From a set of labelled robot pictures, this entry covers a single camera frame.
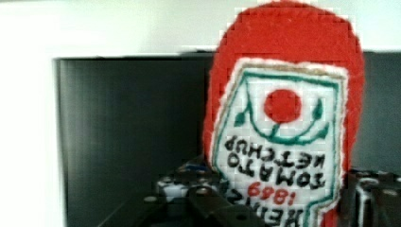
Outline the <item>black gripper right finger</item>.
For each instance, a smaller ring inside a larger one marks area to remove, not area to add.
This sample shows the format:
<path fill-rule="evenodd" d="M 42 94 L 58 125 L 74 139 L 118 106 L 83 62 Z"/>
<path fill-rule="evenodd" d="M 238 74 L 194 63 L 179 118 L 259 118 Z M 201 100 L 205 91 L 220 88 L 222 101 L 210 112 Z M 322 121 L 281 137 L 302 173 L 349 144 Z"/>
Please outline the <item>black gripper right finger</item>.
<path fill-rule="evenodd" d="M 400 176 L 352 169 L 341 190 L 337 227 L 401 227 Z"/>

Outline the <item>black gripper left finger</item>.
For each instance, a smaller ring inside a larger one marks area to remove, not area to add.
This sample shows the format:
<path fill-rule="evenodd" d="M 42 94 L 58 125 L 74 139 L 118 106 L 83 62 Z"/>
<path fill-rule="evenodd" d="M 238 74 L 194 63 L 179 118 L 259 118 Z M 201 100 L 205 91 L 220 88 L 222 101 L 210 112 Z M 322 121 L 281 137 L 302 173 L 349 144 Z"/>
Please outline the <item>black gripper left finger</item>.
<path fill-rule="evenodd" d="M 98 227 L 264 227 L 241 199 L 197 157 L 133 194 Z"/>

